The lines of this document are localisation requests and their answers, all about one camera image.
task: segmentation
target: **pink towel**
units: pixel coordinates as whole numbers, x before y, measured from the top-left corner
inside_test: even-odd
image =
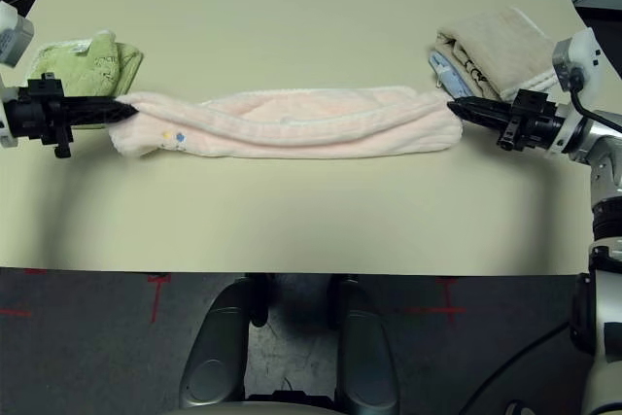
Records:
[[[118,100],[140,111],[109,127],[126,156],[157,148],[197,156],[391,156],[443,150],[462,135],[449,95],[405,86],[242,92],[201,104],[147,92]]]

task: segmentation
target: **white table surface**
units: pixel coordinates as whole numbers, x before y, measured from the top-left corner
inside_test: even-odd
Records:
[[[109,28],[145,53],[135,90],[191,101],[242,90],[432,89],[436,28],[502,5],[556,40],[583,27],[569,0],[37,0],[41,45]],[[597,107],[620,111],[603,59]],[[455,148],[358,160],[123,158],[105,131],[74,156],[0,152],[1,265],[143,271],[573,274],[591,242],[589,169],[508,154],[467,125]]]

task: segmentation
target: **cloth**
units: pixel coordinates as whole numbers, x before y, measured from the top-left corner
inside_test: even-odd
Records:
[[[405,86],[243,92],[198,105],[154,93],[121,96],[140,111],[109,126],[117,150],[198,156],[347,158],[439,151],[462,124],[441,91]]]
[[[102,31],[89,40],[44,46],[29,77],[53,72],[66,96],[117,96],[127,93],[142,59],[138,49],[116,43],[114,33]]]
[[[435,49],[476,96],[509,102],[520,88],[543,91],[557,83],[553,41],[516,8],[466,18],[437,33]]]
[[[436,73],[436,87],[443,85],[454,99],[473,95],[456,67],[442,53],[432,51],[430,54],[430,65]]]

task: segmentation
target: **stack of folded towels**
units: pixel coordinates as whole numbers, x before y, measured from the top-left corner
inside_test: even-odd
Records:
[[[516,8],[465,18],[438,29],[430,64],[453,97],[511,102],[520,88],[557,83],[555,44]]]

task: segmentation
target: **floor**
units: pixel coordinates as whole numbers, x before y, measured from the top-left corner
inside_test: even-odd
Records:
[[[20,10],[32,1],[21,1]],[[591,24],[620,73],[622,22]],[[0,414],[154,415],[174,408],[205,311],[235,277],[2,269]],[[278,276],[269,326],[250,332],[248,394],[291,385],[332,395],[336,335],[325,327],[327,280]],[[457,413],[500,364],[568,318],[574,279],[363,276],[362,282],[384,313],[401,412],[444,415]],[[559,335],[509,369],[469,413],[502,414],[520,398],[537,414],[576,414],[589,364]]]

